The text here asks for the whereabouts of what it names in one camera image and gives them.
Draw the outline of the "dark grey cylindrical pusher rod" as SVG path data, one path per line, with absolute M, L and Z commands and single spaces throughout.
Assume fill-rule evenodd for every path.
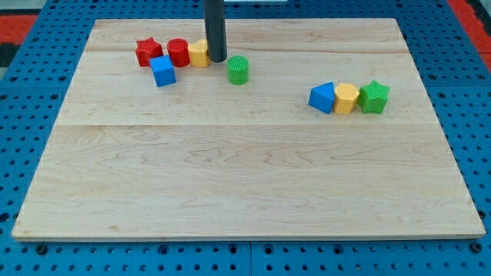
M 203 18 L 209 59 L 219 63 L 227 59 L 226 17 L 223 0 L 204 0 Z

